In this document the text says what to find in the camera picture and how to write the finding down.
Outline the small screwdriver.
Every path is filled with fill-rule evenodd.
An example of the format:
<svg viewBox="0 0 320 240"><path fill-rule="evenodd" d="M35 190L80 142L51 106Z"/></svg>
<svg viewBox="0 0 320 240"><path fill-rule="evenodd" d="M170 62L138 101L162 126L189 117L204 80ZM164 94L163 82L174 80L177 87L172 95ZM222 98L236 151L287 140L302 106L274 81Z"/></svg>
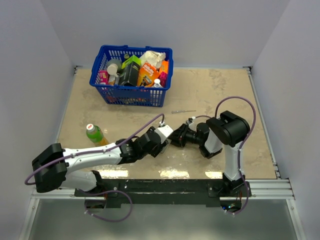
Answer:
<svg viewBox="0 0 320 240"><path fill-rule="evenodd" d="M172 114L187 113L187 112L196 112L196 110L173 110L173 111L171 111Z"/></svg>

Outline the white grey remote control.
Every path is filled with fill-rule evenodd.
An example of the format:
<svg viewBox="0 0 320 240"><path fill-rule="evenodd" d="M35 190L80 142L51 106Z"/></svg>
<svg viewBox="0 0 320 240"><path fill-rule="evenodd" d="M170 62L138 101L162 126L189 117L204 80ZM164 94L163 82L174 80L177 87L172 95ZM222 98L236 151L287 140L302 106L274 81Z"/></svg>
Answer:
<svg viewBox="0 0 320 240"><path fill-rule="evenodd" d="M169 147L169 145L171 144L171 140L170 139L166 139L163 144L161 145L161 149L160 149L160 154L163 154L166 149Z"/></svg>

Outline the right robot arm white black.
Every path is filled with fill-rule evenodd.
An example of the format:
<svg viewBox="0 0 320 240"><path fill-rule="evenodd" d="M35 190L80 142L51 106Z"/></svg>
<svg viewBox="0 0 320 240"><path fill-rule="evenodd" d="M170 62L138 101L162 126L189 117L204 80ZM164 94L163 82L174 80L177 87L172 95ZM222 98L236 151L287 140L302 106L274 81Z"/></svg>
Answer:
<svg viewBox="0 0 320 240"><path fill-rule="evenodd" d="M222 112L218 118L210 117L206 122L195 123L195 120L191 117L174 130L169 136L171 144L179 148L187 143L197 144L207 159L225 151L221 190L227 196L235 196L245 182L242 147L251 131L248 122L230 111Z"/></svg>

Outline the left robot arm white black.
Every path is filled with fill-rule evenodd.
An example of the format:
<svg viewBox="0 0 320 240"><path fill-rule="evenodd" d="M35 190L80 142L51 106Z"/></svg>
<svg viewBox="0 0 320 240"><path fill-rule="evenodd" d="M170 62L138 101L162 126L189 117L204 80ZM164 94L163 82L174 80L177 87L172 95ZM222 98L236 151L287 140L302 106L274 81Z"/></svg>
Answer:
<svg viewBox="0 0 320 240"><path fill-rule="evenodd" d="M140 137L100 147L63 149L59 143L52 144L32 161L36 191L48 193L70 188L99 196L104 190L102 177L88 168L131 164L147 155L155 158L169 145L172 133L168 125L152 126Z"/></svg>

